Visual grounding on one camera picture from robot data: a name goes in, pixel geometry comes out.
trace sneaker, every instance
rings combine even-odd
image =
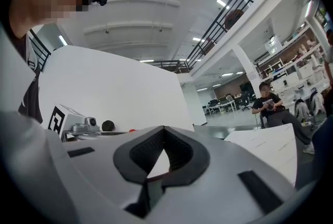
[[[311,144],[305,146],[303,153],[309,154],[309,155],[314,155],[314,148],[313,148],[312,142],[311,142]]]

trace black metal railing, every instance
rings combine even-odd
[[[38,38],[36,33],[33,30],[30,30],[30,33],[33,36],[33,39],[29,37],[33,50],[36,53],[38,63],[40,64],[41,71],[43,71],[45,63],[48,57],[51,55],[51,52],[45,47],[42,41]]]
[[[189,70],[193,68],[197,60],[205,56],[228,32],[235,22],[243,15],[249,3],[254,0],[229,0],[214,19],[201,40],[197,43],[190,55],[187,57]]]
[[[179,73],[189,73],[190,67],[187,64],[187,61],[181,60],[161,60],[161,61],[153,61],[147,64],[153,65],[155,67],[159,67],[165,69],[167,71],[179,74]]]

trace black t-shirt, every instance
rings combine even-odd
[[[39,62],[37,61],[36,64],[33,64],[29,62],[28,59],[28,52],[29,52],[29,47],[27,45],[27,34],[21,38],[18,39],[16,36],[13,34],[9,21],[3,21],[4,22],[4,28],[7,31],[8,37],[11,39],[11,42],[13,43],[13,46],[17,50],[17,52],[20,54],[20,56],[28,63],[30,68],[34,70],[36,77],[34,78],[33,82],[30,84],[27,92],[24,95],[23,101],[19,107],[19,112],[22,115],[26,115],[29,117],[34,118],[37,120],[39,123],[43,122],[42,114],[40,111],[40,105],[39,105],[39,97],[38,97],[38,81],[39,81],[39,76],[41,73],[41,69],[39,66]]]
[[[282,106],[278,106],[276,110],[273,111],[274,104],[276,104],[279,101],[281,101],[281,99],[274,93],[271,93],[269,97],[260,97],[257,100],[255,100],[252,108],[259,109],[262,108],[264,104],[268,104],[268,108],[261,111],[263,117],[266,117],[268,119],[269,116],[284,110]]]

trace person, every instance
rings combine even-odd
[[[259,85],[261,97],[252,106],[252,114],[261,113],[266,117],[268,126],[276,127],[291,123],[295,136],[305,145],[304,153],[314,154],[311,139],[305,134],[301,122],[282,106],[283,101],[271,93],[270,84],[262,82]]]
[[[331,90],[325,95],[324,97],[324,107],[326,110],[326,115],[332,115],[333,114],[333,78],[332,73],[329,67],[330,63],[333,63],[333,32],[332,30],[328,30],[326,32],[327,41],[330,45],[329,50],[327,51],[326,58],[325,58],[325,69],[328,75],[329,79],[329,85],[331,86]]]
[[[103,131],[114,131],[115,126],[114,123],[111,120],[106,120],[102,124],[102,130]]]
[[[35,26],[52,23],[59,18],[69,17],[72,11],[86,10],[93,0],[11,0],[8,18],[4,21],[14,47],[35,72],[35,79],[29,86],[19,112],[42,123],[39,107],[38,82],[41,72],[38,59],[30,44],[27,32]]]

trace white ceiling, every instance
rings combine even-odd
[[[137,60],[180,59],[193,50],[193,37],[204,34],[221,7],[216,0],[108,0],[58,25],[78,46]]]
[[[309,0],[282,0],[280,4],[248,35],[240,46],[251,61],[267,53],[264,43],[273,35],[283,42],[305,21],[304,9]],[[235,75],[219,78],[224,73],[244,71],[233,51],[225,55],[219,63],[199,77],[195,82],[197,89],[211,87],[216,84],[226,84]]]

